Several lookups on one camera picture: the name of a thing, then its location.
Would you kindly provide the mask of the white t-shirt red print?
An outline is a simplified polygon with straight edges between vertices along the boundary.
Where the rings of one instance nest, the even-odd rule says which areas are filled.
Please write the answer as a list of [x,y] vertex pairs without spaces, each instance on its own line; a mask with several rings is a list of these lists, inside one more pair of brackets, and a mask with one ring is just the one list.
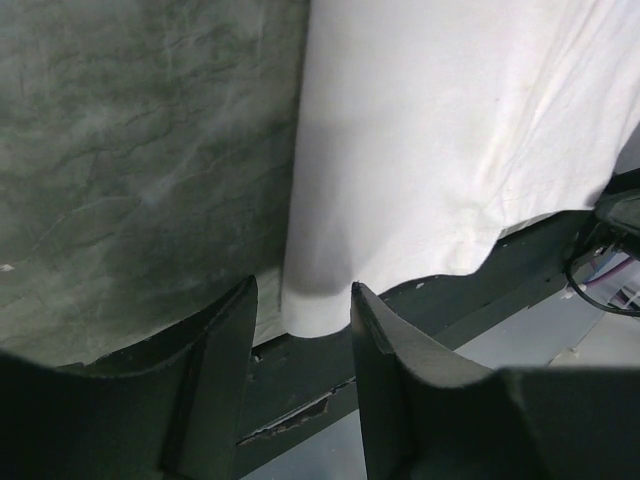
[[285,331],[468,275],[503,230],[587,210],[639,122],[635,1],[315,1],[281,293]]

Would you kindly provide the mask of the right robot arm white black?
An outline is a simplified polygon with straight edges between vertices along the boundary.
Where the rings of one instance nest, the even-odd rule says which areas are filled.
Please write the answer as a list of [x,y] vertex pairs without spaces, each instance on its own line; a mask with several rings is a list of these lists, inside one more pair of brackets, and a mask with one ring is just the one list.
[[616,230],[639,236],[639,170],[614,175],[595,205],[596,218]]

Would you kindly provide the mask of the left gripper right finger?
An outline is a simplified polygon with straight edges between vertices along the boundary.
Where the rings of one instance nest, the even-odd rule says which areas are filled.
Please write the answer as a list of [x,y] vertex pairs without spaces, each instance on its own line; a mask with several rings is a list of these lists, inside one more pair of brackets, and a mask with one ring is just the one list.
[[351,293],[356,386],[371,479],[635,479],[635,368],[493,370]]

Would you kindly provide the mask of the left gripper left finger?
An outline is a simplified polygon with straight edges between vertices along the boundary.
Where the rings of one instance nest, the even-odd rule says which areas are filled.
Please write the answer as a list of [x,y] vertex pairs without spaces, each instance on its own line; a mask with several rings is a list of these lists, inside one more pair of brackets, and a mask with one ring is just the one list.
[[227,479],[257,316],[247,277],[95,362],[1,357],[5,479]]

